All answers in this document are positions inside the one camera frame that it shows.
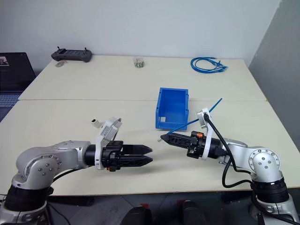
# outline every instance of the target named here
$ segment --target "laptop screen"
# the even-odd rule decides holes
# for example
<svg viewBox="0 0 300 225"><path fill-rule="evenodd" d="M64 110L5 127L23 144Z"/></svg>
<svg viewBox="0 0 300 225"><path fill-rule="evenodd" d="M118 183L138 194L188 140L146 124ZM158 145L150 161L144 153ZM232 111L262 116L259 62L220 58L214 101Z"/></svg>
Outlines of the laptop screen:
<svg viewBox="0 0 300 225"><path fill-rule="evenodd" d="M35 74L24 52L0 53L0 92L23 92Z"/></svg>

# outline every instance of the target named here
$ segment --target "white table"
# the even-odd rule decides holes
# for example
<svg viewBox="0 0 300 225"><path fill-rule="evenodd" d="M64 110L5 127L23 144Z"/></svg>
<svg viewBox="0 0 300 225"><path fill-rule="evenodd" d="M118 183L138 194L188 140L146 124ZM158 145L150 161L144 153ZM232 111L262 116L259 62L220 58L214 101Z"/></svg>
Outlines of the white table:
<svg viewBox="0 0 300 225"><path fill-rule="evenodd" d="M157 100L165 87L188 89L191 101L266 100L243 60L222 60L228 69L215 74L194 71L190 60L144 57L143 68L135 68L130 56L94 55L62 67L52 60L19 99Z"/></svg>
<svg viewBox="0 0 300 225"><path fill-rule="evenodd" d="M71 173L54 184L55 195L103 195L187 191L218 191L222 187L224 165L217 160L193 159L186 150L157 139L164 131L155 129L156 101L28 100L19 101L0 123L0 193L6 193L16 173L15 161L24 150L50 146L65 140L94 143L98 130L90 121L121 117L123 125L117 140L126 144L145 144L153 149L153 162L140 168L121 168L117 172L95 167ZM189 120L194 112L215 102L189 103ZM278 153L288 187L300 187L300 153L278 117L266 101L222 101L212 112L215 125L224 137L261 145ZM199 124L188 127L201 131ZM249 178L228 173L226 182ZM230 190L249 189L243 184Z"/></svg>

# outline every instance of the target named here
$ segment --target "blue plastic bin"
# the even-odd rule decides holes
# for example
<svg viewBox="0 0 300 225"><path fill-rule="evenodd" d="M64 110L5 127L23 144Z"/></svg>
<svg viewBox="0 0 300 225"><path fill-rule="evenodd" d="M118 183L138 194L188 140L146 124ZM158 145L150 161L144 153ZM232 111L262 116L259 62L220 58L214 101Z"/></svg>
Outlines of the blue plastic bin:
<svg viewBox="0 0 300 225"><path fill-rule="evenodd" d="M174 129L188 122L188 90L160 88L155 127Z"/></svg>

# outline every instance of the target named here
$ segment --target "game controller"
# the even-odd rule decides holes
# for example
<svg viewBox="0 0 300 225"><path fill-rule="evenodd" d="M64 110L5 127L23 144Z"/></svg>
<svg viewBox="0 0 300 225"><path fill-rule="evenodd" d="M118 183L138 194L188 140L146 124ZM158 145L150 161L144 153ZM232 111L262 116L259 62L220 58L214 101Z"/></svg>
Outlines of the game controller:
<svg viewBox="0 0 300 225"><path fill-rule="evenodd" d="M60 60L77 60L77 61L90 61L92 52L84 48L84 50L67 50L65 48L59 48L55 51L51 57L56 61Z"/></svg>

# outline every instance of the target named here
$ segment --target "laptop keyboard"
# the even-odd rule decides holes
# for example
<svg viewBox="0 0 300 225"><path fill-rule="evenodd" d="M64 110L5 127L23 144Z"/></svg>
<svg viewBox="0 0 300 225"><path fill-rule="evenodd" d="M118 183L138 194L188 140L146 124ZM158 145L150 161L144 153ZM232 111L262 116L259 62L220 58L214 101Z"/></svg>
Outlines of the laptop keyboard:
<svg viewBox="0 0 300 225"><path fill-rule="evenodd" d="M0 95L0 107L13 107L20 95Z"/></svg>

